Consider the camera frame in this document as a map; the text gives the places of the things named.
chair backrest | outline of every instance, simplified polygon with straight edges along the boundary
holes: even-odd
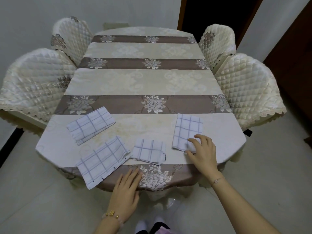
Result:
[[[229,56],[215,78],[243,130],[286,113],[271,70],[246,54]]]
[[[87,23],[72,16],[54,24],[51,46],[53,50],[62,50],[78,66],[92,38],[93,34]]]
[[[62,51],[40,48],[9,67],[0,95],[0,109],[48,121],[76,70]]]
[[[222,56],[236,53],[234,31],[224,25],[208,26],[198,45],[210,69],[215,67],[217,60]]]

dining table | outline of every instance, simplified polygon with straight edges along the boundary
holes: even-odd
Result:
[[[77,145],[66,126],[103,106],[115,125]],[[203,134],[216,145],[218,163],[229,160],[246,142],[192,34],[158,27],[101,31],[88,46],[36,150],[74,179],[82,177],[77,161],[116,135],[130,150],[137,138],[163,141],[163,164],[130,158],[97,187],[112,191],[129,168],[143,173],[139,190],[191,186],[200,172],[183,151],[172,148],[178,114],[202,119]]]

white wall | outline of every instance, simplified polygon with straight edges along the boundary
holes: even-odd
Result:
[[[0,0],[0,86],[16,58],[50,48],[58,19],[76,16],[86,20],[94,33],[102,30],[104,22],[177,29],[180,5],[181,0]],[[0,145],[10,129],[0,119]]]
[[[263,0],[237,52],[263,62],[308,2]]]

forearm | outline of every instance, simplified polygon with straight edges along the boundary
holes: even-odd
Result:
[[[218,183],[212,183],[220,177],[223,177],[222,173],[216,172],[209,177],[209,181],[236,233],[279,233],[226,179],[222,178],[218,180]]]
[[[94,234],[116,234],[119,230],[119,222],[114,217],[104,218]]]

thin chain bracelet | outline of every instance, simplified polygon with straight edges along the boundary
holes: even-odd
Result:
[[[220,180],[220,179],[222,179],[222,178],[224,178],[224,179],[225,179],[225,177],[220,177],[220,178],[218,178],[218,179],[214,180],[214,181],[213,181],[213,184],[214,184],[214,183],[218,183],[218,182],[219,182],[219,180]]]
[[[116,218],[118,220],[118,222],[119,222],[119,229],[121,229],[123,227],[122,220],[119,218],[118,215],[115,214],[114,210],[110,211],[109,213],[104,213],[103,216],[102,216],[102,219],[104,219],[106,217],[114,217],[114,218]]]

